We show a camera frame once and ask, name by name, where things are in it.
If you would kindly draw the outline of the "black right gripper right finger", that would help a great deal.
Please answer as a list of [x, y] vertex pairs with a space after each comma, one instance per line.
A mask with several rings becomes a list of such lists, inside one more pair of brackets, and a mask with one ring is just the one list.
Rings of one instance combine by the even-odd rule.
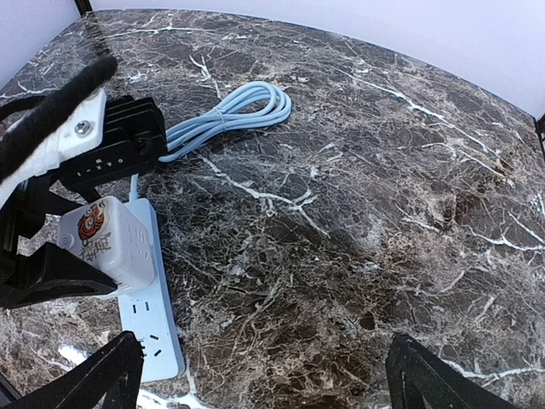
[[386, 359], [392, 408], [513, 408], [466, 379], [413, 337], [397, 334]]

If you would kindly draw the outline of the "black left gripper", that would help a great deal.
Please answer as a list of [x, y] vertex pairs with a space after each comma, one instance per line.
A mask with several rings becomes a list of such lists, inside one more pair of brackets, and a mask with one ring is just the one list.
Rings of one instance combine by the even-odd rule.
[[1, 209], [1, 306], [22, 308], [64, 297], [108, 295], [115, 281], [71, 252], [45, 243], [30, 256], [18, 252], [19, 237], [30, 239], [47, 215], [63, 216], [82, 207], [49, 191], [55, 179], [32, 178], [16, 188]]

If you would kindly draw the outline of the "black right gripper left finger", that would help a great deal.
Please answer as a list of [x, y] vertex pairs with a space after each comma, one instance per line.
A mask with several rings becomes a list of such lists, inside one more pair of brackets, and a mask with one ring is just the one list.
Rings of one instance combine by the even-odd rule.
[[82, 364], [22, 396], [1, 378], [2, 408], [135, 408], [143, 368], [143, 348], [124, 331]]

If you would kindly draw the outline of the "white cube socket adapter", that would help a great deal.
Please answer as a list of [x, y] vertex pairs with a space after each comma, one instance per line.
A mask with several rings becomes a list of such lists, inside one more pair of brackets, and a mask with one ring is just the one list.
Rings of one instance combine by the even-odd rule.
[[146, 226], [113, 196], [63, 215], [57, 244], [114, 280], [118, 288], [102, 300], [142, 290], [155, 280]]

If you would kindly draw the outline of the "blue power strip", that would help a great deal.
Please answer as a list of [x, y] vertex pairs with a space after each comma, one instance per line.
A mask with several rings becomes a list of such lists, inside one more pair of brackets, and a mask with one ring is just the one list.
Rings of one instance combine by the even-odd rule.
[[126, 206], [149, 233], [156, 278], [147, 288], [118, 297], [122, 328], [132, 331], [143, 348], [141, 381], [171, 379], [186, 370], [186, 363], [169, 297], [157, 214], [148, 199], [137, 199]]

